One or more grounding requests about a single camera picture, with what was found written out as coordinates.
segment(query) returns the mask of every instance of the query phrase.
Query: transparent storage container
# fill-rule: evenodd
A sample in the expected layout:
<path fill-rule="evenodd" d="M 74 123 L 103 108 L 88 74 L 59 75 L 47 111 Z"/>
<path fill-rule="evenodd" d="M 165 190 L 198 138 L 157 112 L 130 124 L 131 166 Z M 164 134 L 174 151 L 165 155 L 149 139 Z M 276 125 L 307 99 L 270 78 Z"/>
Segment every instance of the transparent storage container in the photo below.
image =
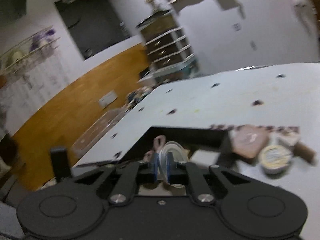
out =
<path fill-rule="evenodd" d="M 106 112 L 73 144 L 71 149 L 78 158 L 83 157 L 112 127 L 125 116 L 123 108 Z"/>

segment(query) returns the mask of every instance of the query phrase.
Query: round container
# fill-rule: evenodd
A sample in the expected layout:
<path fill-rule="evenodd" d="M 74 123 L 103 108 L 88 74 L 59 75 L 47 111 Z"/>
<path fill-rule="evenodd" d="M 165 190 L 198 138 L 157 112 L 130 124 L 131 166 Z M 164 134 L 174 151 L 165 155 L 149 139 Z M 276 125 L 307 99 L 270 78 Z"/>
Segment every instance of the round container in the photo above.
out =
<path fill-rule="evenodd" d="M 292 152 L 280 145 L 270 145 L 263 148 L 259 157 L 266 174 L 278 174 L 290 164 Z"/>
<path fill-rule="evenodd" d="M 167 154 L 172 152 L 173 159 L 176 162 L 181 161 L 188 161 L 188 155 L 185 149 L 177 142 L 169 141 L 167 142 L 164 147 L 159 152 L 159 172 L 165 182 L 168 183 L 168 175 L 167 175 Z M 173 184 L 172 186 L 180 188 L 183 185 L 180 184 Z"/>

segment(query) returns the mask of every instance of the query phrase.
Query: gold drawer handle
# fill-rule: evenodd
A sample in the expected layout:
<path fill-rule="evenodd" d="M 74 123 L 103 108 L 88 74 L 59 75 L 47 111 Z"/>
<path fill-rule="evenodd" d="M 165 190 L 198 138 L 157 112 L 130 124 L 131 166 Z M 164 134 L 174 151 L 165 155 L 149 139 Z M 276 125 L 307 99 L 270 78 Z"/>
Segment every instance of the gold drawer handle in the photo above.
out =
<path fill-rule="evenodd" d="M 165 52 L 166 52 L 166 50 L 160 52 L 158 55 L 161 56 L 161 55 L 163 55 Z"/>
<path fill-rule="evenodd" d="M 157 43 L 155 43 L 153 46 L 156 47 L 161 43 L 161 41 L 158 41 Z"/>

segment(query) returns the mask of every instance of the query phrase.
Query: white wall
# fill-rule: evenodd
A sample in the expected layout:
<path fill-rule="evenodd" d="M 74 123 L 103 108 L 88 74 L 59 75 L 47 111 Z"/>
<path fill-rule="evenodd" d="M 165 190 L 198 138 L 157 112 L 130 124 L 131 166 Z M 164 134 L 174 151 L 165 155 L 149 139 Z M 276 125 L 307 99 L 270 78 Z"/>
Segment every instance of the white wall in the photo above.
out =
<path fill-rule="evenodd" d="M 56 30 L 56 36 L 61 37 L 57 41 L 57 45 L 59 46 L 57 49 L 59 55 L 58 58 L 63 66 L 64 74 L 67 76 L 69 83 L 73 82 L 109 58 L 140 43 L 140 38 L 138 36 L 134 36 L 105 49 L 84 61 L 72 37 L 66 29 L 53 0 L 28 0 L 27 15 L 9 25 L 4 24 L 6 24 L 5 19 L 0 19 L 0 54 L 39 30 L 53 25 L 53 28 Z M 44 95 L 44 99 L 42 100 L 39 100 L 41 93 L 28 91 L 29 101 L 27 102 L 27 107 L 26 104 L 23 104 L 21 95 L 17 95 L 19 90 L 23 89 L 24 85 L 16 82 L 14 85 L 10 86 L 9 90 L 10 94 L 13 93 L 13 98 L 10 100 L 11 103 L 7 114 L 7 130 L 9 130 L 11 134 L 14 134 L 41 106 L 43 106 L 45 102 L 65 88 L 66 83 L 62 82 L 61 84 L 61 86 L 57 86 L 54 89 L 52 88 L 51 91 L 48 92 L 48 95 Z M 9 93 L 7 91 L 0 92 L 2 95 Z"/>
<path fill-rule="evenodd" d="M 131 32 L 151 13 L 144 0 L 110 1 Z M 315 18 L 303 14 L 301 21 L 291 0 L 236 1 L 243 17 L 239 7 L 224 10 L 217 0 L 187 0 L 194 4 L 177 12 L 204 73 L 319 60 Z M 232 25 L 237 23 L 242 29 L 235 32 Z"/>

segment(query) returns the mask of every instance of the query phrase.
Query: wooden floor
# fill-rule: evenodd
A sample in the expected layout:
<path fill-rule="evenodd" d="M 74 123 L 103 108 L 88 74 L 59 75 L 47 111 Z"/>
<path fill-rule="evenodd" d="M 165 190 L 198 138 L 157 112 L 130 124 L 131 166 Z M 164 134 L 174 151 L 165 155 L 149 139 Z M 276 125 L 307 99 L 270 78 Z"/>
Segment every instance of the wooden floor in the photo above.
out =
<path fill-rule="evenodd" d="M 97 66 L 67 86 L 39 109 L 13 136 L 26 165 L 20 182 L 31 190 L 53 178 L 49 149 L 68 149 L 108 109 L 121 107 L 126 95 L 137 89 L 138 73 L 148 66 L 143 47 L 138 44 Z M 116 101 L 102 109 L 98 100 L 114 90 Z M 71 165 L 77 161 L 69 151 Z"/>

